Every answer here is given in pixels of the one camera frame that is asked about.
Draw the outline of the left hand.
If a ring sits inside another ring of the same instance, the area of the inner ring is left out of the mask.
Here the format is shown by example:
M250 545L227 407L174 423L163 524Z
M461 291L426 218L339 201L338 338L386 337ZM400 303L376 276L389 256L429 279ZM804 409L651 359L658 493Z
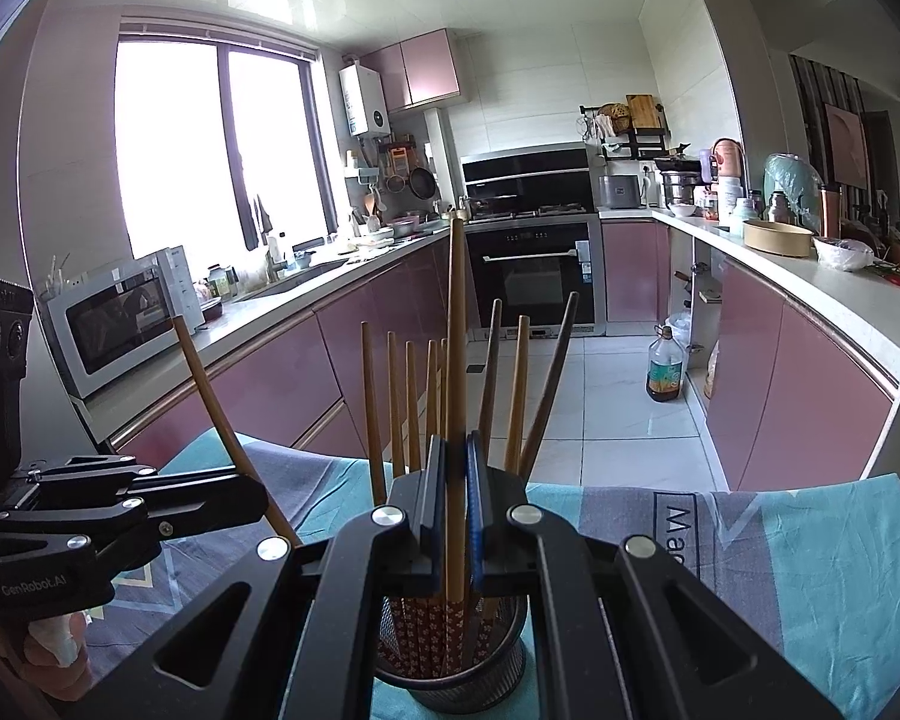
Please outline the left hand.
M23 639L23 681L63 702L86 694L94 681L86 647L89 621L80 611L32 622Z

